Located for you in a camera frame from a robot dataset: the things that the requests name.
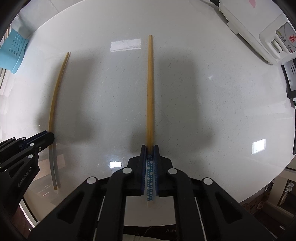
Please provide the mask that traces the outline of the white rice cooker pink flowers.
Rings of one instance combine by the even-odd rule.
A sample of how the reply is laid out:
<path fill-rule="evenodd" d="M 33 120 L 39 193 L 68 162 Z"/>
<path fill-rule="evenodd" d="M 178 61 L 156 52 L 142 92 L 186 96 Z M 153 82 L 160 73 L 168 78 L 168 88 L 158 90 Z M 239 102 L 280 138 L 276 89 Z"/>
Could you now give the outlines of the white rice cooker pink flowers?
<path fill-rule="evenodd" d="M 295 59 L 295 1 L 218 1 L 227 26 L 268 63 Z"/>

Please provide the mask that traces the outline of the bamboo chopstick pale blue end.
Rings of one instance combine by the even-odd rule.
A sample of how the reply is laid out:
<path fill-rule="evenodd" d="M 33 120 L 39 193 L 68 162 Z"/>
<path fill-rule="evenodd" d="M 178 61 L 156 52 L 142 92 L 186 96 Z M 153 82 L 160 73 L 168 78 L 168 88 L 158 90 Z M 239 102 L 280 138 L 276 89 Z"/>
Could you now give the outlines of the bamboo chopstick pale blue end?
<path fill-rule="evenodd" d="M 58 98 L 60 84 L 61 84 L 61 81 L 62 81 L 62 78 L 63 78 L 65 68 L 67 66 L 67 62 L 69 60 L 70 54 L 71 54 L 70 52 L 66 53 L 64 61 L 62 63 L 62 69 L 61 69 L 61 73 L 60 73 L 60 79 L 59 79 L 60 81 L 59 81 L 59 87 L 58 87 L 58 92 L 57 92 L 57 98 Z M 53 143 L 53 157 L 54 157 L 54 147 L 55 147 L 55 143 Z"/>

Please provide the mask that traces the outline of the blue plastic utensil holder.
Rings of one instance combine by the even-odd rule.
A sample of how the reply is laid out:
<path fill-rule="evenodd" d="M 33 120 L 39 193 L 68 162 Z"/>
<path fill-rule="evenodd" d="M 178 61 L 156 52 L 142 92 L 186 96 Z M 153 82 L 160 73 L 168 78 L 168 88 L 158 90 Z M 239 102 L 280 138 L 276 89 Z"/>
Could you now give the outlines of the blue plastic utensil holder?
<path fill-rule="evenodd" d="M 0 66 L 15 74 L 19 69 L 29 40 L 12 29 L 0 51 Z"/>

